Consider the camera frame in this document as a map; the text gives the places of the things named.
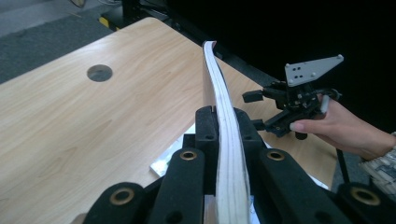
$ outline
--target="finger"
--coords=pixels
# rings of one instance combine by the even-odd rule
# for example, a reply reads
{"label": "finger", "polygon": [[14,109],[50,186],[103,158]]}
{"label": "finger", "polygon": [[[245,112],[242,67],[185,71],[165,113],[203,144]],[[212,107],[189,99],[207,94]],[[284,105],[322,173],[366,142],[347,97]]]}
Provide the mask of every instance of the finger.
{"label": "finger", "polygon": [[322,119],[300,119],[290,124],[290,129],[297,133],[326,133]]}

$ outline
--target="wooden tabletop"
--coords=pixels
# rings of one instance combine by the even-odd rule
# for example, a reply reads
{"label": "wooden tabletop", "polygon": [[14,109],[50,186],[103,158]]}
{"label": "wooden tabletop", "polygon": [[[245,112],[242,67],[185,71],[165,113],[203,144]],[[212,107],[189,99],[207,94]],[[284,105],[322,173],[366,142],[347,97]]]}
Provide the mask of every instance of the wooden tabletop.
{"label": "wooden tabletop", "polygon": [[[0,85],[0,222],[70,223],[114,184],[153,182],[149,166],[203,106],[203,59],[201,46],[146,18]],[[87,77],[97,64],[111,79]],[[269,99],[245,104],[242,94],[261,87],[219,65],[234,107],[251,119],[279,112]],[[261,135],[332,185],[333,147]]]}

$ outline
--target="dark background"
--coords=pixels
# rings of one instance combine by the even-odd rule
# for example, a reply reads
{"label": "dark background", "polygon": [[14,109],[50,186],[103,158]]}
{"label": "dark background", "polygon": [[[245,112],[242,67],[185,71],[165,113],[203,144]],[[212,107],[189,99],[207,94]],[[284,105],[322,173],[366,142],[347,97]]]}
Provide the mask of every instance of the dark background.
{"label": "dark background", "polygon": [[314,82],[334,88],[358,117],[396,130],[395,7],[377,1],[167,0],[181,29],[227,50],[279,80],[286,63],[342,54],[344,61]]}

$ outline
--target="white metal bracket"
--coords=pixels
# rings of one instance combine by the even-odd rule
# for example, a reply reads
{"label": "white metal bracket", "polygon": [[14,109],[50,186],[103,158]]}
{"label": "white metal bracket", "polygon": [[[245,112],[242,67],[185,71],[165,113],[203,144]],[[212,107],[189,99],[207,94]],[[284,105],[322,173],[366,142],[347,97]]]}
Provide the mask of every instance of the white metal bracket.
{"label": "white metal bracket", "polygon": [[285,72],[288,86],[294,87],[316,80],[343,60],[344,57],[339,54],[335,57],[318,59],[305,63],[287,63],[285,66]]}

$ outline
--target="person's arm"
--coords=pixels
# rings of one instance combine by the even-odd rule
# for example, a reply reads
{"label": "person's arm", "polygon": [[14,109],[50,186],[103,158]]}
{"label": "person's arm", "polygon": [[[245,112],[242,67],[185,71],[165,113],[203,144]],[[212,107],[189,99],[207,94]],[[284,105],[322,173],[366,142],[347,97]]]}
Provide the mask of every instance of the person's arm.
{"label": "person's arm", "polygon": [[313,133],[338,149],[359,155],[365,160],[360,167],[390,198],[396,199],[396,136],[393,134],[356,117],[332,99],[320,119],[296,120],[290,129]]}

